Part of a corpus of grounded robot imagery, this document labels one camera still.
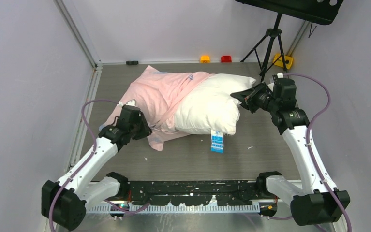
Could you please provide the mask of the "white pillow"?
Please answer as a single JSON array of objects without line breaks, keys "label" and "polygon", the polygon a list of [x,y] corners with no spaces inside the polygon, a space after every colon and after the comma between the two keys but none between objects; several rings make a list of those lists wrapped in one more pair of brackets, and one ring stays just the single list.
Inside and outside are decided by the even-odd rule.
[{"label": "white pillow", "polygon": [[232,93],[250,89],[252,77],[219,73],[195,87],[174,114],[174,127],[188,134],[210,134],[219,131],[234,135],[239,121],[241,101]]}]

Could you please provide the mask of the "pink pillowcase with blue print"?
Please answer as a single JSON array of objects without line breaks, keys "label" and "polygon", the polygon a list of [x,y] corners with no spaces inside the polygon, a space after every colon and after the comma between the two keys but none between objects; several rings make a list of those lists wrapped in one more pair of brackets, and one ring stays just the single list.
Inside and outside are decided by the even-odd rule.
[{"label": "pink pillowcase with blue print", "polygon": [[160,72],[147,66],[129,85],[100,129],[111,124],[120,115],[124,104],[134,100],[152,130],[152,134],[147,137],[150,147],[162,151],[164,142],[188,135],[175,129],[174,114],[184,98],[211,76],[207,72]]}]

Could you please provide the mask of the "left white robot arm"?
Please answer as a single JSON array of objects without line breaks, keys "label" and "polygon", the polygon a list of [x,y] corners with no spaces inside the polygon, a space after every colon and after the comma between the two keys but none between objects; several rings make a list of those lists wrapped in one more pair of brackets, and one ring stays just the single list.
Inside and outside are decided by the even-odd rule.
[{"label": "left white robot arm", "polygon": [[91,184],[94,176],[131,140],[150,136],[143,112],[136,106],[123,105],[120,115],[95,137],[90,150],[57,181],[46,181],[41,192],[41,214],[54,225],[70,231],[83,221],[86,212],[100,202],[114,197],[125,199],[130,190],[128,179],[110,172],[100,182]]}]

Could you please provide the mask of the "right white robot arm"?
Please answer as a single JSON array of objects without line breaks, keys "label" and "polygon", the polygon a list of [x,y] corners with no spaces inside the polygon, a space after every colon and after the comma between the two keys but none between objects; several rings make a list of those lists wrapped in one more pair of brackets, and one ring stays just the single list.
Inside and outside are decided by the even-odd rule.
[{"label": "right white robot arm", "polygon": [[275,77],[273,87],[260,83],[231,94],[251,113],[258,109],[270,113],[294,157],[302,183],[299,188],[277,171],[264,172],[257,177],[256,192],[262,198],[274,195],[285,202],[299,226],[337,222],[345,215],[350,196],[337,188],[324,167],[313,143],[311,121],[297,106],[296,91],[294,80]]}]

